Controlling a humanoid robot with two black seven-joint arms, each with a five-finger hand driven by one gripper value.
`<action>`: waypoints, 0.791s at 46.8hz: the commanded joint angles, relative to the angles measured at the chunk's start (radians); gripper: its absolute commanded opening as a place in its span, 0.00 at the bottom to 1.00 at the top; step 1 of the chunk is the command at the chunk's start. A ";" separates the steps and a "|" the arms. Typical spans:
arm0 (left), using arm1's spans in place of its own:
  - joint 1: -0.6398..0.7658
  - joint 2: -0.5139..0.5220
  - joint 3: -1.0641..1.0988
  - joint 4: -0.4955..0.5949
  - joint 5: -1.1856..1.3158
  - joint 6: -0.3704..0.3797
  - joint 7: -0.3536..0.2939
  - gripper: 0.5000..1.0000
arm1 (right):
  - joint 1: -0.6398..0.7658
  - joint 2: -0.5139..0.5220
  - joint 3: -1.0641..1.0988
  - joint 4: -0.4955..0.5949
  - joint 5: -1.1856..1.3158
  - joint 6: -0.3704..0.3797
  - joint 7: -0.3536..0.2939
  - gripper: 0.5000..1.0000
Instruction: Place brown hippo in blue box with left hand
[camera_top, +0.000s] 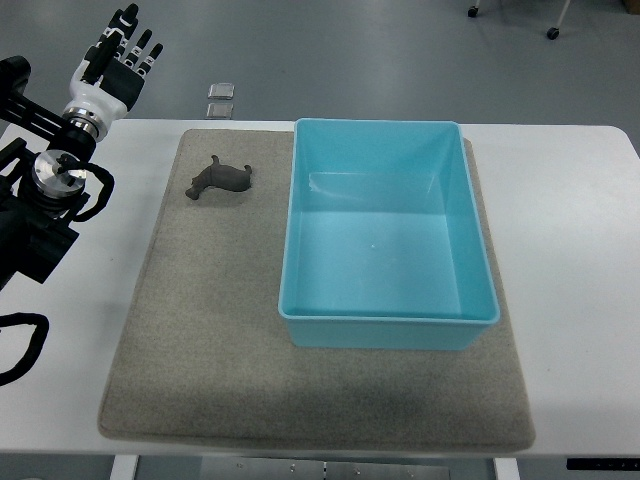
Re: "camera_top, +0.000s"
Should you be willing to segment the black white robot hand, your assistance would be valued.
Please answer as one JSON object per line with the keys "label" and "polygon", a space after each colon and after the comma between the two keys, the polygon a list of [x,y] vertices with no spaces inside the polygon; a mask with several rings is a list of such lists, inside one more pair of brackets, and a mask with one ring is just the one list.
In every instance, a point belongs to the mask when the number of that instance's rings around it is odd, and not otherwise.
{"label": "black white robot hand", "polygon": [[116,10],[71,78],[71,101],[63,118],[97,141],[133,109],[163,50],[160,43],[147,47],[152,38],[149,29],[134,36],[138,13],[135,3]]}

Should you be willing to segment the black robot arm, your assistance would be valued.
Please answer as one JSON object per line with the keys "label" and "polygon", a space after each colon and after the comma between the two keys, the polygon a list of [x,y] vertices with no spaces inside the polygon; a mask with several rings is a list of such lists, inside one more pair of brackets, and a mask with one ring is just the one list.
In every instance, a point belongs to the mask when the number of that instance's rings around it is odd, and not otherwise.
{"label": "black robot arm", "polygon": [[91,161],[110,119],[89,103],[58,116],[24,95],[29,62],[1,62],[1,117],[47,141],[32,152],[23,138],[1,150],[1,282],[17,273],[44,283],[76,241],[72,223],[86,222],[108,204],[113,176]]}

